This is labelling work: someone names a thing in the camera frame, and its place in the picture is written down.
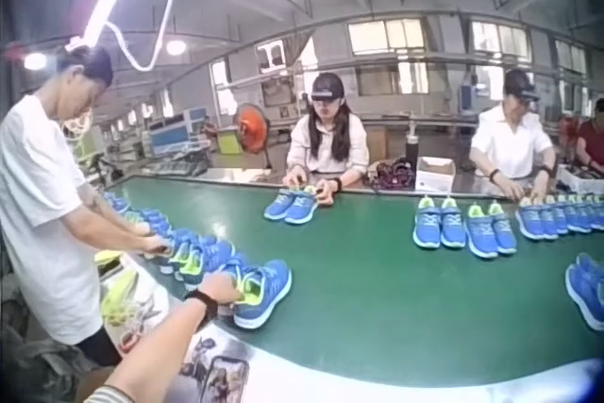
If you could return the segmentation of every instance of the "black cap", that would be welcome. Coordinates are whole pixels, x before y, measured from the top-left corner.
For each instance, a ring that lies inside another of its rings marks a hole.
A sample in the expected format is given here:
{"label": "black cap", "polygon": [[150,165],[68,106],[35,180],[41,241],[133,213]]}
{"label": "black cap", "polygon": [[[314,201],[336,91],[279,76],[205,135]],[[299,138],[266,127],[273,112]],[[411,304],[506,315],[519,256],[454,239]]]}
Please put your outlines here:
{"label": "black cap", "polygon": [[312,101],[335,101],[344,98],[344,84],[338,75],[321,73],[312,83]]}
{"label": "black cap", "polygon": [[535,86],[530,83],[529,76],[522,70],[509,70],[503,82],[503,92],[513,94],[520,101],[530,103],[539,101]]}

